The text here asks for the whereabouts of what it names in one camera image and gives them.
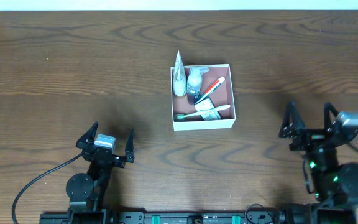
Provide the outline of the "white pink-lined box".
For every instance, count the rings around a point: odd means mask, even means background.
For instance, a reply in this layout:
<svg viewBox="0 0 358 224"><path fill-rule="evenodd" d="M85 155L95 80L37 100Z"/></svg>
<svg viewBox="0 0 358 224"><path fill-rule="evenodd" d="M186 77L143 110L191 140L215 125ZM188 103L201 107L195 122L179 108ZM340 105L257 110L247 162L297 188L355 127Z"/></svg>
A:
<svg viewBox="0 0 358 224"><path fill-rule="evenodd" d="M186 95L177 97L173 93L173 72L174 67L170 68L170 94L171 94L171 114L174 131L191 131L203 129L225 129L232 128L236 120L236 109L234 103L233 87L231 80L231 69L229 64L216 64L216 65L187 65L184 66L186 76L188 76L190 68L192 67L208 67L209 72L203 75L203 83L201 86L201 93L204 93L219 77L224 77L223 83L214 91L209 99L214 107L222 105L230 105L231 107L218 111L221 115L219 120L205 121L200 116L190 117L185 121L175 121L176 114L191 114L196 112L195 106L187 101Z"/></svg>

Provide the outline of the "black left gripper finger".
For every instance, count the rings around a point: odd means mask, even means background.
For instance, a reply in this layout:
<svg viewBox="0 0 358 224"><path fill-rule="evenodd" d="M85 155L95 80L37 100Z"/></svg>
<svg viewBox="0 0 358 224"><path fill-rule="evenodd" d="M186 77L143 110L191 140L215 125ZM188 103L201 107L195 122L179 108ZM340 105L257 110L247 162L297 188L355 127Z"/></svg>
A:
<svg viewBox="0 0 358 224"><path fill-rule="evenodd" d="M78 149L86 149L88 146L93 145L96 132L98 129L98 122L95 121L92 127L87 130L76 142L76 147Z"/></svg>
<svg viewBox="0 0 358 224"><path fill-rule="evenodd" d="M127 140L126 148L125 148L125 158L126 162L133 163L135 159L134 155L134 130L132 129Z"/></svg>

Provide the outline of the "teal white toothpaste tube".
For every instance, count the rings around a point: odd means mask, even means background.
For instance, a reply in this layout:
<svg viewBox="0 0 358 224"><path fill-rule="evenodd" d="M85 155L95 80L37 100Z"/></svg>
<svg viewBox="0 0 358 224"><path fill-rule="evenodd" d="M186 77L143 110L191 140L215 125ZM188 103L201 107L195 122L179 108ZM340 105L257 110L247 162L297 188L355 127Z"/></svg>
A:
<svg viewBox="0 0 358 224"><path fill-rule="evenodd" d="M195 103L201 103L207 97L210 96L223 82L225 81L225 77L219 77L199 98L199 100Z"/></svg>

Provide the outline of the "clear foam pump bottle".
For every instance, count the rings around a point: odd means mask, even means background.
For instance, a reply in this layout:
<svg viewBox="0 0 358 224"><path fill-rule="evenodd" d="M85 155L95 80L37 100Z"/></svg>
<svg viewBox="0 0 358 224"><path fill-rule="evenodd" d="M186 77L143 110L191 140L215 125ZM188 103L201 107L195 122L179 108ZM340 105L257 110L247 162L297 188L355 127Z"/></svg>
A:
<svg viewBox="0 0 358 224"><path fill-rule="evenodd" d="M187 100L194 105L200 98L203 74L209 72L208 67L192 67L187 79Z"/></svg>

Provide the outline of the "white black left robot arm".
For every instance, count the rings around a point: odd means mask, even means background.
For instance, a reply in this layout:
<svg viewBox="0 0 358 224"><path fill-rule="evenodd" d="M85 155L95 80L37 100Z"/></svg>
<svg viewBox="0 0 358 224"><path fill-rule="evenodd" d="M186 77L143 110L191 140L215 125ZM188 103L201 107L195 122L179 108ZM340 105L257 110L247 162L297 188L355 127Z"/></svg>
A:
<svg viewBox="0 0 358 224"><path fill-rule="evenodd" d="M88 171L73 175L66 184L69 197L68 223L118 223L117 213L104 206L104 194L112 170L133 163L134 132L131 131L123 156L115 154L116 138L97 135L95 122L76 142L81 156L90 163Z"/></svg>

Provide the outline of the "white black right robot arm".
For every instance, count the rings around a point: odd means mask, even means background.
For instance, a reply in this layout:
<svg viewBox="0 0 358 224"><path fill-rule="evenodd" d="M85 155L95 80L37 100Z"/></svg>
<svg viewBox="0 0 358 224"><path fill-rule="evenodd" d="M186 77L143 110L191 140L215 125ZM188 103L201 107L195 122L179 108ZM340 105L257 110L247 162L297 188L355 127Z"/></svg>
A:
<svg viewBox="0 0 358 224"><path fill-rule="evenodd" d="M358 163L340 164L337 148L350 145L358 135L358 113L324 106L324 127L308 129L295 106L285 109L278 136L290 139L291 151L302 151L306 190L317 200L311 204L289 204L275 223L356 223L358 208Z"/></svg>

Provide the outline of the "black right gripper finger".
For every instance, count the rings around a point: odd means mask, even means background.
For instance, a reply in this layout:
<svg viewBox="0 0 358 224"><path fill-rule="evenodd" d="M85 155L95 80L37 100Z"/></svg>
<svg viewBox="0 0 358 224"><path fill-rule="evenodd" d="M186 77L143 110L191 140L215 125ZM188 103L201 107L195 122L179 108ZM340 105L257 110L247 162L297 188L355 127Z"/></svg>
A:
<svg viewBox="0 0 358 224"><path fill-rule="evenodd" d="M290 101L286 106L283 123L278 136L279 138L293 139L304 129L306 129L306 126L300 117L295 102Z"/></svg>
<svg viewBox="0 0 358 224"><path fill-rule="evenodd" d="M327 133L333 133L334 132L334 124L331 121L331 114L336 117L339 112L338 110L333 106L332 103L327 102L324 104L324 130Z"/></svg>

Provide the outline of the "green white toothbrush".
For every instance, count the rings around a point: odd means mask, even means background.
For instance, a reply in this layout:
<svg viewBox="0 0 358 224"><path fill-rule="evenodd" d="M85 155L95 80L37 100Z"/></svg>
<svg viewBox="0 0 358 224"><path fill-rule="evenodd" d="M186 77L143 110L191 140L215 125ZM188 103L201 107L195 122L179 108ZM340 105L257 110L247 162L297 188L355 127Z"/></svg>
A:
<svg viewBox="0 0 358 224"><path fill-rule="evenodd" d="M212 109L209 109L209 110L201 110L201 111L197 111L197 112L194 112L194 113L191 113L191 114L176 114L173 117L173 120L174 121L184 121L187 118L192 117L192 116L201 116L202 114L206 114L206 113L212 113L212 112L215 112L215 111L227 110L230 107L231 107L231 105L222 105L222 106L218 106L216 108L212 108Z"/></svg>

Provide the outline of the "white Pantene tube gold cap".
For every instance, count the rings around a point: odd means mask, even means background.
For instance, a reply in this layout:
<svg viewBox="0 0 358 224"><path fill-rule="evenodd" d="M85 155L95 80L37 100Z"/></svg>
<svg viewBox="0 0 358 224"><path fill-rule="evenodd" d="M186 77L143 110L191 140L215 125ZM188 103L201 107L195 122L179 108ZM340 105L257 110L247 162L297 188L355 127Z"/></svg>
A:
<svg viewBox="0 0 358 224"><path fill-rule="evenodd" d="M181 59L180 51L178 51L175 59L172 81L173 93L177 97L183 97L186 95L186 81L185 68Z"/></svg>

